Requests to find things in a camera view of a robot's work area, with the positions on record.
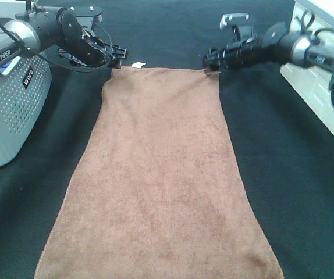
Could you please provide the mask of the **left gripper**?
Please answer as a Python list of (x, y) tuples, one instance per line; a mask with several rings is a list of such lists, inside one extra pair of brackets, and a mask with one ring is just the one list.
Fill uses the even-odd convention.
[(107, 65), (120, 69), (122, 61), (127, 60), (127, 49), (112, 45), (112, 50), (99, 39), (93, 29), (82, 27), (69, 9), (58, 15), (62, 38), (57, 45), (87, 67)]

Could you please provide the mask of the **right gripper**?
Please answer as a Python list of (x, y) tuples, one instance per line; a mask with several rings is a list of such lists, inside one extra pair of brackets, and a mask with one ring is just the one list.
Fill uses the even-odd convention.
[(259, 38), (235, 41), (222, 49), (210, 48), (203, 57), (202, 65), (206, 73), (223, 69), (250, 67), (267, 61), (266, 51), (261, 47)]

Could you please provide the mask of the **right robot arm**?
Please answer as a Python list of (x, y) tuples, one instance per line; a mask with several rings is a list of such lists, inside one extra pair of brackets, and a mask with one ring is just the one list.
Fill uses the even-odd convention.
[(334, 46), (322, 44), (315, 34), (288, 31), (284, 22), (274, 24), (263, 35), (256, 35), (250, 26), (232, 29), (235, 40), (222, 49), (210, 49), (202, 60), (204, 68), (239, 69), (266, 62), (291, 63), (301, 68), (316, 66), (332, 75), (328, 88), (334, 108)]

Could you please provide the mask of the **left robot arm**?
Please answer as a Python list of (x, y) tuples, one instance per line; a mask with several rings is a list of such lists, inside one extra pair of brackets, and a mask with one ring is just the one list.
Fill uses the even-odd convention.
[(0, 68), (19, 56), (42, 58), (42, 52), (53, 45), (60, 58), (70, 61), (68, 70), (90, 73), (93, 69), (119, 69), (128, 51), (100, 39), (95, 34), (102, 20), (97, 6), (70, 8), (38, 6), (27, 2), (25, 12), (0, 23)]

